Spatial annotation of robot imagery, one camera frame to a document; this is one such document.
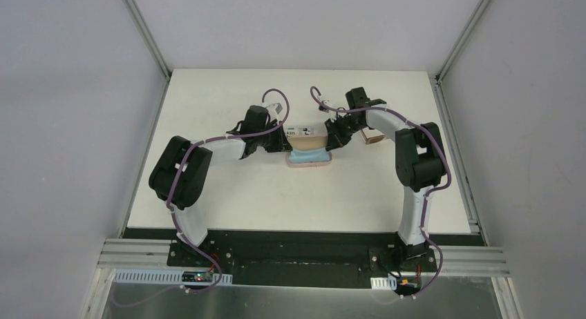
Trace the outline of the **pink glasses case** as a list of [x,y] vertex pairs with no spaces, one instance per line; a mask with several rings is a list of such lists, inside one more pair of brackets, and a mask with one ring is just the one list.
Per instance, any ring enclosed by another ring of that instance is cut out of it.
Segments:
[[326,166],[332,161],[332,154],[326,150],[325,135],[293,136],[287,140],[292,147],[286,158],[289,167]]

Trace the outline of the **blue cleaning cloth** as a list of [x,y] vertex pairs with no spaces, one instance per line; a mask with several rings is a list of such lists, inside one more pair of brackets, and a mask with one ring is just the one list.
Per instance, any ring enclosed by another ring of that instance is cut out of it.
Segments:
[[310,151],[292,150],[288,159],[292,164],[313,164],[329,162],[331,156],[324,148],[320,148]]

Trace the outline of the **brown frame sunglasses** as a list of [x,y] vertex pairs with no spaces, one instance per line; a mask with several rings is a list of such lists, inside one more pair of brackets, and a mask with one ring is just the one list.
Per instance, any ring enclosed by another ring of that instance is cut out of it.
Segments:
[[364,140],[365,145],[376,144],[382,140],[385,140],[386,136],[378,130],[365,127],[360,130],[360,134]]

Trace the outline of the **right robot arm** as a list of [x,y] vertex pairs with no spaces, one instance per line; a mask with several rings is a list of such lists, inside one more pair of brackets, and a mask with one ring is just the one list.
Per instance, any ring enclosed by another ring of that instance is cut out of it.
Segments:
[[404,201],[392,259],[398,269],[412,269],[431,244],[427,234],[431,198],[451,185],[439,126],[410,121],[384,100],[370,99],[362,87],[346,93],[347,108],[329,106],[316,87],[310,89],[310,94],[320,110],[330,112],[325,122],[327,151],[344,147],[365,128],[377,130],[394,142],[394,166],[404,188]]

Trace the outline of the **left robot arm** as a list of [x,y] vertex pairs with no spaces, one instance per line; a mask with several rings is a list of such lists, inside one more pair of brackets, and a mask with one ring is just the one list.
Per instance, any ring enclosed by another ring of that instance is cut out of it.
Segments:
[[184,257],[202,267],[211,249],[202,243],[208,227],[196,202],[202,194],[210,166],[243,160],[264,148],[268,153],[292,150],[281,126],[286,115],[280,103],[251,105],[243,120],[225,135],[190,141],[172,137],[149,176],[149,187],[170,209],[178,238],[188,244]]

